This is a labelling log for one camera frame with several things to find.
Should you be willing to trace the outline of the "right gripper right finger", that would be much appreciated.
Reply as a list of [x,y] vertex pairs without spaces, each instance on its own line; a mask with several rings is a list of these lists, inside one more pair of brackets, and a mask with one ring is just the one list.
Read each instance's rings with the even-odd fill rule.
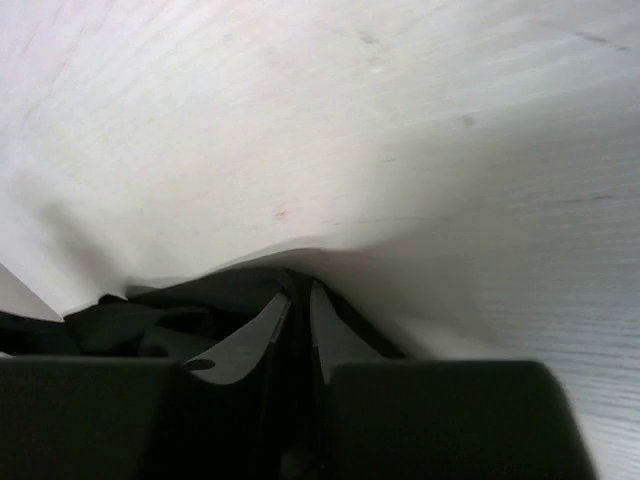
[[326,479],[592,479],[558,381],[533,361],[388,359],[314,285],[310,326]]

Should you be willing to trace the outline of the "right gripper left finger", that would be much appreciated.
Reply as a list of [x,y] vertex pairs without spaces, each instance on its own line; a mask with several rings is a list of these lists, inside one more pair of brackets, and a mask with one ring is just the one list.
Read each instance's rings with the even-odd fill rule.
[[5,479],[274,479],[274,370],[291,303],[275,295],[200,355],[1,362]]

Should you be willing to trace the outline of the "black trousers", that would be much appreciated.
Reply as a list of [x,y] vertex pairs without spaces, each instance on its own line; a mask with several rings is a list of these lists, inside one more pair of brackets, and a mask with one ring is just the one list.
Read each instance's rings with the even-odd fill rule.
[[288,268],[240,267],[124,298],[104,295],[53,323],[3,312],[1,357],[169,358],[256,363],[278,323],[258,316],[278,296],[295,330],[309,320],[315,279]]

